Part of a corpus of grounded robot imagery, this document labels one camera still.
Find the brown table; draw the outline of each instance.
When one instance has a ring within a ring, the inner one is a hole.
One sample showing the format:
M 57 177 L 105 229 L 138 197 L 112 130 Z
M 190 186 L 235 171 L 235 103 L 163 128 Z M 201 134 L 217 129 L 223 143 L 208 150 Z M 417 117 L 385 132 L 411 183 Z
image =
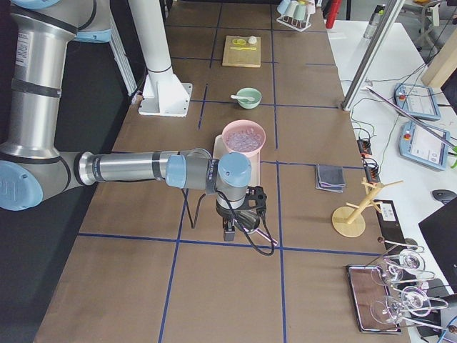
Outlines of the brown table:
M 100 184 L 36 343 L 408 341 L 358 332 L 344 267 L 383 251 L 380 229 L 372 209 L 358 238 L 331 225 L 334 209 L 365 195 L 361 159 L 338 109 L 343 92 L 321 12 L 303 33 L 277 16 L 269 5 L 175 3 L 166 32 L 176 75 L 194 84 L 189 113 L 149 117 L 132 106 L 114 146 L 212 151 L 229 122 L 258 122 L 276 253 L 261 256 L 240 232 L 224 242 L 213 197 L 191 229 L 181 192 L 164 182 Z M 226 35 L 260 36 L 261 68 L 222 67 Z M 229 98 L 245 86 L 263 94 L 256 109 Z M 316 164 L 344 167 L 344 193 L 315 189 Z M 190 192 L 192 210 L 199 195 Z

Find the round wooden base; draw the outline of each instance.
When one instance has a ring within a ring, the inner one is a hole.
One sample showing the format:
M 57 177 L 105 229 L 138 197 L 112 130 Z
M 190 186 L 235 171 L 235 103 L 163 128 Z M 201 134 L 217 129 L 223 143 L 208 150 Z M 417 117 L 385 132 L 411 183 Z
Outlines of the round wooden base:
M 355 210 L 352 207 L 343 206 L 335 210 L 331 216 L 331 223 L 335 230 L 345 237 L 358 237 L 365 231 L 365 219 L 360 215 L 351 224 L 346 220 Z

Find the bowl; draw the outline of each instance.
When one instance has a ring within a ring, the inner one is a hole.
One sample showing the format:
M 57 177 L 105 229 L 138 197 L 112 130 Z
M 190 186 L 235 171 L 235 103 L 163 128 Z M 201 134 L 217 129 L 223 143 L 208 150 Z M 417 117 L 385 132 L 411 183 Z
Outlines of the bowl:
M 246 99 L 237 99 L 237 102 L 240 104 L 241 107 L 244 109 L 253 109 L 260 104 L 260 100 L 262 100 L 262 93 L 259 92 L 255 88 L 243 88 L 240 89 L 236 95 L 239 96 L 251 96 L 254 98 L 254 101 L 249 101 Z
M 255 156 L 265 144 L 265 131 L 251 120 L 236 120 L 224 127 L 222 142 L 228 152 L 239 152 L 246 157 Z

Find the wooden cutting board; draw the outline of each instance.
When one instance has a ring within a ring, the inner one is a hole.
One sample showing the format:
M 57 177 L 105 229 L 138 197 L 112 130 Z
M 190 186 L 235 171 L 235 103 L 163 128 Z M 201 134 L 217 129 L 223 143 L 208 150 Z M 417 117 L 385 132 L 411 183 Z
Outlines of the wooden cutting board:
M 223 66 L 245 66 L 248 68 L 260 68 L 261 40 L 256 37 L 255 44 L 248 43 L 249 37 L 227 36 L 224 46 Z M 234 44 L 234 39 L 244 39 L 245 45 Z

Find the black mouse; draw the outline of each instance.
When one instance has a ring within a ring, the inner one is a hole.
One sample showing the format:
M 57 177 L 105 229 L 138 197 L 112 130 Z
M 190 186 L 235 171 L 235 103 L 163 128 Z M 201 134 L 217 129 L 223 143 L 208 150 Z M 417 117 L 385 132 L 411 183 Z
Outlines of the black mouse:
M 431 195 L 433 195 L 433 198 L 435 198 L 439 202 L 442 202 L 445 205 L 457 197 L 456 193 L 448 189 L 435 189 L 431 192 Z

